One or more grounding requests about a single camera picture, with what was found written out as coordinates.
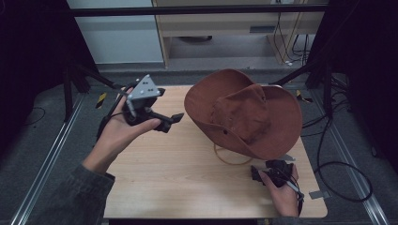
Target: hat crown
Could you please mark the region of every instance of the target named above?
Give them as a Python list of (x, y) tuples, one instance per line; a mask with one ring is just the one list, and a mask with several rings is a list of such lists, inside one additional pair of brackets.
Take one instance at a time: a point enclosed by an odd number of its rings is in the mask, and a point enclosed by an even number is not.
[(213, 105), (211, 123), (235, 132), (250, 144), (267, 133), (270, 118), (266, 96), (259, 84), (253, 84), (225, 97), (217, 98)]

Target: gray floor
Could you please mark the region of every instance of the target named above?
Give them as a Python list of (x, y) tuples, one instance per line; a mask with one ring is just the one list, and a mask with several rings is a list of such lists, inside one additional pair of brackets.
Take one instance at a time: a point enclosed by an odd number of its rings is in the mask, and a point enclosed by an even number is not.
[[(212, 40), (206, 42), (192, 38), (175, 38), (168, 68), (141, 68), (122, 73), (108, 71), (103, 75), (122, 84), (129, 83), (132, 79), (140, 78), (147, 73), (151, 74), (156, 84), (194, 84), (209, 72), (230, 67), (246, 72), (257, 83), (270, 83), (301, 65), (300, 61), (294, 63), (293, 66), (279, 65), (273, 55), (267, 38), (262, 36), (213, 37)], [(68, 138), (61, 144), (61, 151), (50, 168), (47, 181), (38, 189), (38, 197), (33, 199), (35, 204), (26, 211), (31, 217), (40, 210), (59, 182), (91, 150), (96, 140), (100, 119), (111, 107), (111, 101), (105, 100), (101, 109), (95, 108), (102, 92), (107, 92), (110, 96), (113, 92), (101, 83), (89, 81), (92, 89), (88, 95), (78, 95), (74, 91), (74, 99), (82, 98), (83, 100), (80, 113), (71, 126)], [(289, 83), (286, 88), (293, 93), (299, 89), (304, 97), (315, 100), (313, 103), (300, 101), (303, 119), (306, 122), (322, 115), (322, 108), (316, 103), (321, 101), (319, 99), (321, 87), (309, 91), (303, 87), (303, 81), (305, 81), (305, 75)], [(344, 95), (338, 95), (333, 104), (344, 99)], [(2, 162), (0, 224), (9, 224), (16, 214), (63, 126), (62, 86), (56, 86), (41, 93), (36, 98), (35, 107), (37, 108), (32, 111), (26, 123), (37, 121), (45, 111), (44, 116), (36, 123), (23, 128), (20, 137), (11, 146), (13, 154), (8, 160)], [(349, 109), (349, 104), (336, 109), (332, 127), (327, 131), (323, 141), (320, 161), (354, 162), (369, 177), (374, 188), (374, 195), (367, 202), (349, 202), (331, 193), (332, 197), (325, 199), (329, 210), (328, 215), (321, 219), (306, 219), (306, 221), (311, 224), (398, 224), (396, 214), (398, 205), (395, 203), (398, 176), (387, 160), (372, 156), (371, 145), (366, 140), (355, 115), (347, 109)], [(326, 120), (323, 120), (302, 131), (302, 140), (314, 169), (321, 135), (306, 135), (322, 131), (325, 124)], [(366, 189), (366, 186), (358, 185), (360, 181), (353, 182), (353, 177), (359, 177), (356, 173), (352, 174), (346, 167), (330, 166), (322, 170), (322, 174), (328, 184), (339, 193), (350, 198), (363, 197), (358, 193), (361, 193), (361, 188)], [(319, 175), (316, 178), (321, 190), (327, 191)], [(376, 221), (380, 215), (387, 221)]]

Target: aluminum rail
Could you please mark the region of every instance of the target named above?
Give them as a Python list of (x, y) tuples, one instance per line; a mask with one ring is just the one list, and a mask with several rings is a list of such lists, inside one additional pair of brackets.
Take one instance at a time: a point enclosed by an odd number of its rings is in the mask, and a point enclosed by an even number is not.
[(29, 191), (25, 195), (23, 202), (21, 203), (17, 212), (13, 216), (10, 225), (24, 225), (27, 222), (30, 213), (32, 212), (36, 204), (36, 201), (38, 200), (38, 196), (43, 190), (47, 178), (49, 177), (53, 169), (56, 159), (58, 158), (58, 155), (61, 152), (61, 149), (64, 146), (65, 141), (67, 140), (69, 132), (77, 118), (77, 115), (79, 114), (80, 109), (82, 108), (84, 97), (85, 94), (78, 94), (72, 116), (61, 127), (58, 136), (55, 138), (52, 148), (50, 149), (47, 157), (44, 159), (44, 162), (38, 172), (38, 175), (35, 178), (35, 181), (33, 182)]

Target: white cabinet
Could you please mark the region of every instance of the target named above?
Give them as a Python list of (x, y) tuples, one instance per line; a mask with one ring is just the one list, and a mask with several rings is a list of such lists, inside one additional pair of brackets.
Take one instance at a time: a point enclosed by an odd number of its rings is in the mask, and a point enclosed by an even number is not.
[[(151, 0), (68, 0), (70, 8), (152, 7)], [(163, 63), (154, 16), (76, 17), (96, 64)]]

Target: cabinet drawer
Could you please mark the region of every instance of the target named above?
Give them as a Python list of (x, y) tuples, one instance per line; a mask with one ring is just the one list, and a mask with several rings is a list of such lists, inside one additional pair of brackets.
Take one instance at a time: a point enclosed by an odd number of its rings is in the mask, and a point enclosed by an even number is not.
[[(270, 0), (154, 0), (155, 7), (267, 5)], [(245, 35), (263, 29), (272, 33), (278, 21), (277, 13), (223, 13), (193, 15), (160, 15), (158, 26), (163, 37)]]

